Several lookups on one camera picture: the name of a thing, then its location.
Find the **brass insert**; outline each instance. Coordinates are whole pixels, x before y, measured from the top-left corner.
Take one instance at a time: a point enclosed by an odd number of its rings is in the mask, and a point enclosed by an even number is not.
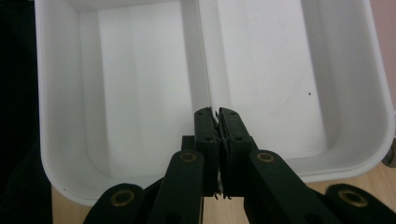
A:
[[[257,159],[259,161],[265,161],[265,162],[271,162],[275,160],[274,156],[267,152],[261,152],[257,154]]]
[[[369,204],[367,199],[350,189],[341,189],[338,191],[338,196],[344,202],[352,204],[356,207],[365,207]]]
[[[180,155],[180,159],[183,160],[184,162],[192,162],[197,160],[197,156],[195,156],[195,154],[193,153],[185,152]]]
[[[122,207],[134,200],[134,192],[130,189],[120,189],[111,195],[110,202],[115,207]]]

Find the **wooden table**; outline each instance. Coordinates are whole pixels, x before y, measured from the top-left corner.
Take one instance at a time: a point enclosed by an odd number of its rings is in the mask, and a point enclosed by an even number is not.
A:
[[[384,64],[388,74],[393,103],[396,105],[396,2],[372,0],[375,24]],[[396,211],[396,169],[378,164],[372,171],[349,179],[311,183],[308,186],[321,193],[333,184],[347,183],[372,193],[377,199]],[[90,207],[67,200],[55,189],[52,190],[54,224],[82,223]],[[204,223],[248,223],[243,209],[243,199],[215,200],[205,198]]]
[[[310,183],[308,186],[321,193],[330,185],[347,183],[373,194],[390,209],[396,211],[396,169],[378,164],[373,170],[349,179]],[[52,189],[52,210],[54,224],[79,224],[84,221],[90,207],[67,200],[56,189]],[[248,223],[243,208],[242,198],[223,200],[205,198],[204,223]]]

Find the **white plastic tray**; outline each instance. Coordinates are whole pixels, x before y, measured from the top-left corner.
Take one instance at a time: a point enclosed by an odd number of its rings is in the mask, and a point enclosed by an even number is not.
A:
[[[35,3],[43,164],[77,203],[160,178],[206,106],[237,111],[304,181],[364,173],[389,149],[369,1]]]

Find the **wooden surface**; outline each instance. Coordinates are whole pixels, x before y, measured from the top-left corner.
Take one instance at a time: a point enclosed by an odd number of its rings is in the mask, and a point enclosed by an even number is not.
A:
[[[349,179],[310,183],[308,186],[323,193],[327,187],[337,183],[347,183],[364,189],[390,209],[396,211],[396,169],[390,169],[383,164],[379,164],[365,175]],[[52,209],[54,224],[82,223],[90,211],[90,207],[67,200],[55,189],[52,190]],[[243,208],[243,199],[216,200],[215,198],[205,198],[204,223],[248,223]]]

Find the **white surface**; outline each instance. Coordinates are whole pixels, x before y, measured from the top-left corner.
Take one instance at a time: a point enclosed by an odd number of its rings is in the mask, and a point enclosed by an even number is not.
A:
[[[305,181],[361,174],[388,151],[368,1],[157,2],[36,1],[43,163],[66,197],[148,186],[210,105]]]

